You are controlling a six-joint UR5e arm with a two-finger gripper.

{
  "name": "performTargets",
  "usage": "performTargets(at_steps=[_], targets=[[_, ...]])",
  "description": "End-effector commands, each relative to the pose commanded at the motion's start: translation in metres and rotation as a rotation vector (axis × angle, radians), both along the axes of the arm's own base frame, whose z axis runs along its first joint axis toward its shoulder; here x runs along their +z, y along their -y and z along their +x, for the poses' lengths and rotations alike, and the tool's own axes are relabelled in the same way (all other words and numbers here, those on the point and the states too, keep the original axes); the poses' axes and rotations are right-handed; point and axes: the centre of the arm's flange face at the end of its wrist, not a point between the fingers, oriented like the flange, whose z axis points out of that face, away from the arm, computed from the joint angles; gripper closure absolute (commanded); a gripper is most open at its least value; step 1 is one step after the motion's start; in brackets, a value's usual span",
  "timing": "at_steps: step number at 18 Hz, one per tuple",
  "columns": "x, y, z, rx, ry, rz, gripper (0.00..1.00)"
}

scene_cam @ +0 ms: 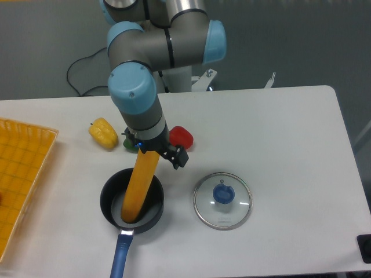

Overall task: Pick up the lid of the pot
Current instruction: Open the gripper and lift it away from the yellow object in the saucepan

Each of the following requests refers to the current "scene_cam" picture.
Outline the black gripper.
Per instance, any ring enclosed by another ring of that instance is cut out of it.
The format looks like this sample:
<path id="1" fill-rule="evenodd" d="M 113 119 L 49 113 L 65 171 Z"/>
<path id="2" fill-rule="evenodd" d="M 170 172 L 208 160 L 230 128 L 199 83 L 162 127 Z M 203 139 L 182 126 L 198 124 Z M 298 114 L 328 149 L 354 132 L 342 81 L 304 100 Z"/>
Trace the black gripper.
<path id="1" fill-rule="evenodd" d="M 121 135 L 125 137 L 123 145 L 137 145 L 144 153 L 155 151 L 162 155 L 165 160 L 170 161 L 175 170 L 179 167 L 184 167 L 188 162 L 188 153 L 184 147 L 181 145 L 171 145 L 169 141 L 169 129 L 167 127 L 164 127 L 162 132 L 152 139 L 139 139 L 129 128 L 125 129 Z"/>

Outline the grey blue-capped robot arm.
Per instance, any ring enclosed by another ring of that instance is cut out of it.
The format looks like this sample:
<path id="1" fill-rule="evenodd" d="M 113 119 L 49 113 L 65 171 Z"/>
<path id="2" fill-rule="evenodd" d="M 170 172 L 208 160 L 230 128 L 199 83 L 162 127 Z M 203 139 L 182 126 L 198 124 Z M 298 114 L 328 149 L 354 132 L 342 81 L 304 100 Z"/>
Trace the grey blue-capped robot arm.
<path id="1" fill-rule="evenodd" d="M 170 143 L 153 74 L 222 60 L 222 22 L 209 18 L 204 1 L 101 1 L 100 7 L 111 26 L 108 91 L 127 125 L 125 136 L 142 152 L 184 167 L 188 154 Z"/>

